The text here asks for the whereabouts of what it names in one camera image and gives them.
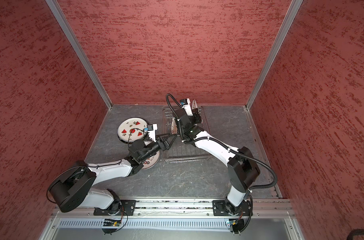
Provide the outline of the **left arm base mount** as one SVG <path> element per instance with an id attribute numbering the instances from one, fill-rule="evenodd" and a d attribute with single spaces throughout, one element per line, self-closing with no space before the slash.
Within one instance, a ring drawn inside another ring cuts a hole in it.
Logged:
<path id="1" fill-rule="evenodd" d="M 113 203 L 107 209 L 95 208 L 94 216 L 109 216 L 109 217 L 119 217 L 119 216 L 133 216 L 136 200 L 114 200 Z"/>

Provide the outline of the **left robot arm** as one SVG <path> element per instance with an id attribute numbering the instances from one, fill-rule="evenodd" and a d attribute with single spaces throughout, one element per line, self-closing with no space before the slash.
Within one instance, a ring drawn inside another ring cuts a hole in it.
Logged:
<path id="1" fill-rule="evenodd" d="M 120 198 L 113 190 L 95 189 L 93 186 L 115 178 L 137 174 L 144 163 L 160 151 L 169 150 L 177 135 L 157 136 L 155 141 L 134 141 L 129 155 L 122 160 L 105 164 L 86 164 L 77 161 L 73 167 L 60 174 L 48 187 L 49 201 L 57 204 L 63 213 L 77 208 L 97 208 L 118 212 Z"/>

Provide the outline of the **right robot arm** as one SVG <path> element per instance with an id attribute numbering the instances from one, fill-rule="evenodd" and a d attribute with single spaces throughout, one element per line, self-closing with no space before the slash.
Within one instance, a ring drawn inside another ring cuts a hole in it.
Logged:
<path id="1" fill-rule="evenodd" d="M 174 110 L 173 118 L 183 143 L 208 152 L 226 165 L 232 187 L 225 199 L 225 208 L 233 216 L 239 214 L 244 197 L 261 173 L 251 151 L 229 146 L 211 136 L 198 126 L 201 117 L 197 110 L 191 115 L 184 108 Z"/>

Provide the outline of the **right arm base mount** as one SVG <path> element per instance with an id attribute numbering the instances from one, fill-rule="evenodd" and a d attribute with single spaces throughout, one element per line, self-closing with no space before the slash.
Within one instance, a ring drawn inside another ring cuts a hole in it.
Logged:
<path id="1" fill-rule="evenodd" d="M 234 207 L 228 200 L 214 200 L 214 216 L 248 216 L 251 211 L 251 202 L 243 200 L 238 207 Z"/>

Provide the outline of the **green rim plate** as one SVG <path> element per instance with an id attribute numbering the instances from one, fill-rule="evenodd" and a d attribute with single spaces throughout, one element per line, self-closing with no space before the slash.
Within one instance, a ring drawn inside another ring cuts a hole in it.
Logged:
<path id="1" fill-rule="evenodd" d="M 142 170 L 152 168 L 160 158 L 160 147 L 158 144 L 150 141 L 144 141 L 144 148 L 140 151 L 140 161 Z"/>
<path id="2" fill-rule="evenodd" d="M 199 106 L 198 106 L 198 104 L 197 104 L 197 101 L 196 101 L 196 100 L 193 100 L 192 105 L 191 105 L 191 110 L 192 110 L 193 112 L 197 112 L 197 111 L 199 110 Z"/>

